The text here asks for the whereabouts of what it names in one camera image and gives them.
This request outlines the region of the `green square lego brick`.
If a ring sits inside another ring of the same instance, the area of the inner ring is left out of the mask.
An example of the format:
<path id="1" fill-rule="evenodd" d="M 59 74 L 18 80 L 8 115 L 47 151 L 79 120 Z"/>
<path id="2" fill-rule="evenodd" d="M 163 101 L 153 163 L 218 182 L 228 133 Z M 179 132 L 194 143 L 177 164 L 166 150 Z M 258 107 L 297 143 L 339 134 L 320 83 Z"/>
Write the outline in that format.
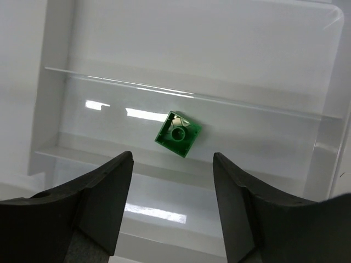
<path id="1" fill-rule="evenodd" d="M 198 123 L 182 114 L 170 111 L 155 142 L 185 158 L 202 130 Z"/>

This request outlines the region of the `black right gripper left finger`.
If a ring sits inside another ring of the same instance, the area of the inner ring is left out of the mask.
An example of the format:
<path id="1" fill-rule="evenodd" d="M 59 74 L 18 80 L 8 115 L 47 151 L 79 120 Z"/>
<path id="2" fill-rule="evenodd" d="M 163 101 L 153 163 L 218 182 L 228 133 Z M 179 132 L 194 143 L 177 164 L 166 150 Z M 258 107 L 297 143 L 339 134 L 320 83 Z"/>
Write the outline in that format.
<path id="1" fill-rule="evenodd" d="M 126 151 L 30 198 L 1 201 L 1 262 L 108 262 L 133 164 Z"/>

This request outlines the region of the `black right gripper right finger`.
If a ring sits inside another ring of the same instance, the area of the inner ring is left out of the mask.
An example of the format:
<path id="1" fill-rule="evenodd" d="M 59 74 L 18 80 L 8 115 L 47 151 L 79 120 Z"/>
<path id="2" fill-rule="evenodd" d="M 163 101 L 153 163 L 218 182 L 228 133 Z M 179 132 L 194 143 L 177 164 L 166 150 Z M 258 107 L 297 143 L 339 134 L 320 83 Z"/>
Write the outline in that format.
<path id="1" fill-rule="evenodd" d="M 219 152 L 213 177 L 228 262 L 350 262 L 350 194 L 300 198 Z"/>

